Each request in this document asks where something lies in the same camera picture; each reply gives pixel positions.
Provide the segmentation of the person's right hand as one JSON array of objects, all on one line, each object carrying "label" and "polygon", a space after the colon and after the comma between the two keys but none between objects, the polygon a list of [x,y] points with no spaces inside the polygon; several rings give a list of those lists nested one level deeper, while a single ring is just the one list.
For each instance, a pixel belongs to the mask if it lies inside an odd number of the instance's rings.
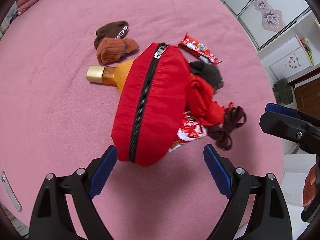
[{"label": "person's right hand", "polygon": [[303,189],[303,207],[310,205],[317,194],[316,188],[316,179],[317,179],[317,172],[316,172],[317,165],[314,165],[306,179]]}]

